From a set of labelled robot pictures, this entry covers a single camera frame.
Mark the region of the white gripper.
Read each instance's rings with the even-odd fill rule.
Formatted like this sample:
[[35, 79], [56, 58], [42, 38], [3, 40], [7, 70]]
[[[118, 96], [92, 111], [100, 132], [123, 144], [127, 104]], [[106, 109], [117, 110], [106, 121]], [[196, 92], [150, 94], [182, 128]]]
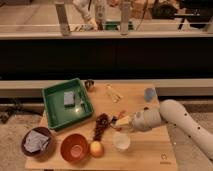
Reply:
[[133, 114], [133, 118], [125, 116], [116, 121], [116, 127], [126, 127], [131, 123], [134, 131], [147, 132], [163, 124], [158, 108], [141, 110]]

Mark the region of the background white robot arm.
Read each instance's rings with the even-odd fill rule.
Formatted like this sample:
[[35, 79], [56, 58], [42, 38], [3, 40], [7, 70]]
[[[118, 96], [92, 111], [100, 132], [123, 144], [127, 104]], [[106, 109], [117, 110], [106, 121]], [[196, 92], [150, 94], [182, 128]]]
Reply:
[[91, 25], [94, 30], [98, 29], [95, 19], [88, 10], [89, 0], [73, 0], [75, 9], [80, 13], [85, 24]]

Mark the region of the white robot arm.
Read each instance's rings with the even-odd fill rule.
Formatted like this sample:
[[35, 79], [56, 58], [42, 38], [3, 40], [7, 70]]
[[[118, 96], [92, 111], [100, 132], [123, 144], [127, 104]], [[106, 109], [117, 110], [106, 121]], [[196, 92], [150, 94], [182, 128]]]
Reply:
[[181, 129], [213, 162], [213, 134], [198, 124], [186, 108], [176, 100], [164, 100], [157, 108], [144, 109], [127, 115], [118, 119], [115, 127], [134, 132], [147, 132], [167, 123]]

